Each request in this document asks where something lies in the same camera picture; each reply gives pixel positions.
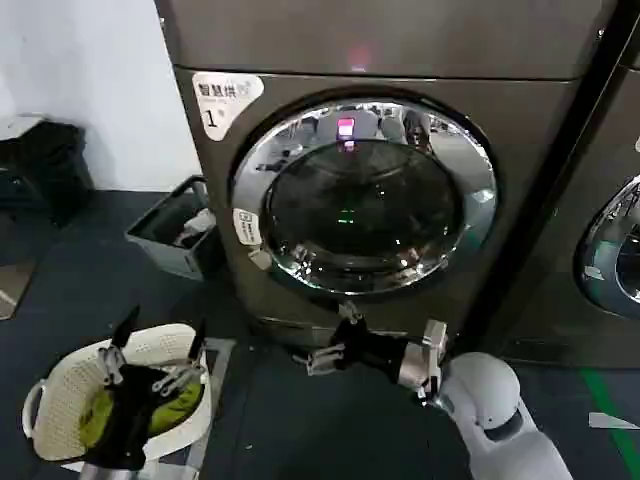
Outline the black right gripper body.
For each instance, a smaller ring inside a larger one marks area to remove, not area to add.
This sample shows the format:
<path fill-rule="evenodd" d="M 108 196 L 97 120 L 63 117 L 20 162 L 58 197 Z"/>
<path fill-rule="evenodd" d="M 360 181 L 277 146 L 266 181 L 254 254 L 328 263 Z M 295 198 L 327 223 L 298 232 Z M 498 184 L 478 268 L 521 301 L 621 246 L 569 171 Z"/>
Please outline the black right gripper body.
<path fill-rule="evenodd" d="M 345 370 L 355 363 L 384 373 L 397 384 L 408 341 L 405 338 L 371 332 L 365 321 L 342 321 L 331 337 L 331 346 L 342 345 L 341 358 L 334 362 L 338 370 Z"/>

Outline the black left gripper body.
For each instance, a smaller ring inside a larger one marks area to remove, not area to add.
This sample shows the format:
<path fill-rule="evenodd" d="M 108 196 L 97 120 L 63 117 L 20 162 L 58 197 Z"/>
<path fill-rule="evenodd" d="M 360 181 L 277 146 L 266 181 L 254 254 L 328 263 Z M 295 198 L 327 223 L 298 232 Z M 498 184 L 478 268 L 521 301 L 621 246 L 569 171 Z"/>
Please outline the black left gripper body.
<path fill-rule="evenodd" d="M 99 390 L 83 413 L 83 460 L 104 469 L 141 469 L 144 446 L 161 395 L 153 385 L 165 377 L 159 369 L 126 365 L 123 380 Z"/>

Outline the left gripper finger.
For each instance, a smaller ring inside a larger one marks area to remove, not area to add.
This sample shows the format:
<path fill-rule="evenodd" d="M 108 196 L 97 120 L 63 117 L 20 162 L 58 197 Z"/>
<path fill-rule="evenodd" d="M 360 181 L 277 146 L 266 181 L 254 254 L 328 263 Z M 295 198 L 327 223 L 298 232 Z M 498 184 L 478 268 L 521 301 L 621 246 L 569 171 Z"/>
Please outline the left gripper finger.
<path fill-rule="evenodd" d="M 205 337 L 206 321 L 201 320 L 191 342 L 187 358 L 173 364 L 164 377 L 153 383 L 151 390 L 154 394 L 160 396 L 178 394 L 202 376 L 205 371 L 201 364 Z"/>
<path fill-rule="evenodd" d="M 120 369 L 126 364 L 123 349 L 127 345 L 140 314 L 135 305 L 115 329 L 108 347 L 97 350 L 97 365 L 103 375 L 104 385 L 119 385 L 123 382 Z"/>

